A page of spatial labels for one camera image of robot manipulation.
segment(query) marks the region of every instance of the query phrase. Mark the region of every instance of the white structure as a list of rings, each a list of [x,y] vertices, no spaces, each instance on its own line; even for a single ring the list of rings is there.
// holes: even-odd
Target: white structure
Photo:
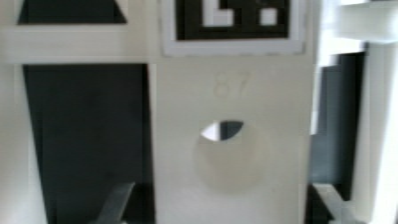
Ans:
[[[163,56],[163,44],[165,53],[179,56],[193,48],[183,49],[174,41],[172,1],[161,3],[119,1],[127,25],[17,26],[21,2],[0,2],[3,224],[46,224],[21,64],[111,62],[149,64],[158,224],[241,224],[246,220],[250,224],[298,224],[303,221],[312,87],[321,64],[318,1],[293,0],[296,20],[287,42],[238,43],[234,50],[227,48],[231,43],[218,44],[229,56],[215,55],[215,44],[199,43],[193,46],[204,47],[199,54],[213,56],[179,58]],[[371,20],[367,9],[355,16]],[[387,24],[396,24],[394,11],[387,15]],[[350,27],[341,27],[346,34]],[[344,37],[367,40],[364,34]],[[252,55],[236,55],[246,51]],[[389,172],[398,164],[396,55],[396,44],[371,45],[348,202],[351,217],[367,224],[392,224],[396,218],[398,172]],[[200,130],[213,120],[225,119],[241,120],[245,128],[231,142],[215,144],[200,137]]]

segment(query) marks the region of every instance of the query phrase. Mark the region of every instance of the black strip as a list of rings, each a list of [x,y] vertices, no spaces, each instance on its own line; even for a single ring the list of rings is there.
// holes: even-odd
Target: black strip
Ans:
[[[126,182],[136,188],[124,220],[152,223],[145,65],[28,65],[24,79],[49,224],[94,221]]]
[[[113,0],[24,0],[17,24],[126,23]]]

